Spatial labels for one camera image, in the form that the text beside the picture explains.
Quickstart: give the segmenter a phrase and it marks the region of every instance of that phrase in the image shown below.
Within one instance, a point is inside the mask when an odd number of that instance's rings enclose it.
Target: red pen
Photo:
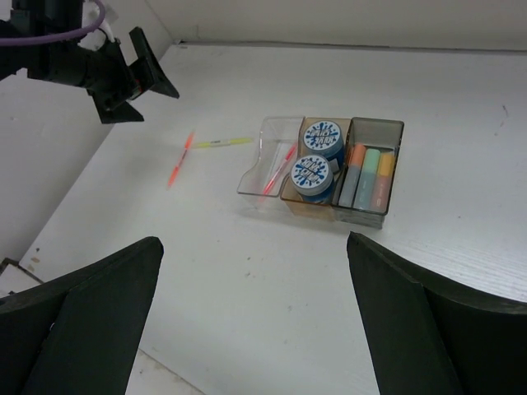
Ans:
[[[286,157],[284,158],[283,162],[278,166],[277,171],[274,172],[273,177],[269,180],[265,188],[263,189],[262,194],[263,195],[269,195],[271,192],[271,189],[273,189],[274,184],[277,182],[278,176],[283,172],[283,170],[286,168],[287,164],[289,163],[289,160],[295,155],[296,152],[296,143],[294,143],[291,148],[289,148],[289,151],[286,154]]]
[[[187,137],[187,142],[184,144],[183,155],[180,157],[180,160],[178,160],[178,164],[172,170],[172,174],[170,175],[170,178],[168,179],[168,186],[166,187],[167,189],[170,189],[170,187],[175,181],[175,176],[178,175],[178,173],[180,172],[181,165],[183,164],[183,159],[187,156],[187,152],[189,152],[193,139],[194,139],[194,132],[191,132],[189,134],[189,137]]]

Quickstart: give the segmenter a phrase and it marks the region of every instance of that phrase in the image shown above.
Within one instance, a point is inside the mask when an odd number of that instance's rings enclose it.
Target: green marker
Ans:
[[[379,166],[380,151],[375,148],[368,148],[362,164],[361,177],[357,186],[357,195],[353,208],[358,210],[369,210],[371,195],[375,187],[377,176],[377,166]]]

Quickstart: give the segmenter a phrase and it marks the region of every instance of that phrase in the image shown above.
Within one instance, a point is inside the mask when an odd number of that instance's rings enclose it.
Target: cable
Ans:
[[[88,33],[97,30],[105,20],[106,16],[106,10],[103,3],[100,2],[100,0],[92,0],[92,2],[94,2],[99,8],[99,17],[97,17],[97,19],[91,25],[64,33],[57,33],[56,35],[39,35],[36,37],[0,39],[0,47],[24,47],[27,45],[51,44],[57,43],[59,41],[76,39],[87,35]]]

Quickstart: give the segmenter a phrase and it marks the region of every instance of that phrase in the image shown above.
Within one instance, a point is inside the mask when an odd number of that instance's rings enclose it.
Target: white lid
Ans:
[[[338,151],[343,144],[340,126],[333,121],[313,123],[304,133],[304,144],[310,151]]]
[[[291,180],[298,193],[315,196],[329,188],[333,172],[326,158],[308,155],[295,162],[291,169]]]

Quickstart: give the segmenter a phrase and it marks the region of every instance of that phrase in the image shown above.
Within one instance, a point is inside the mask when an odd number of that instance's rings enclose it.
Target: yellow marker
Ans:
[[[213,148],[215,146],[234,146],[235,144],[247,144],[253,142],[252,137],[227,138],[226,140],[215,140],[213,142],[196,142],[192,148]]]

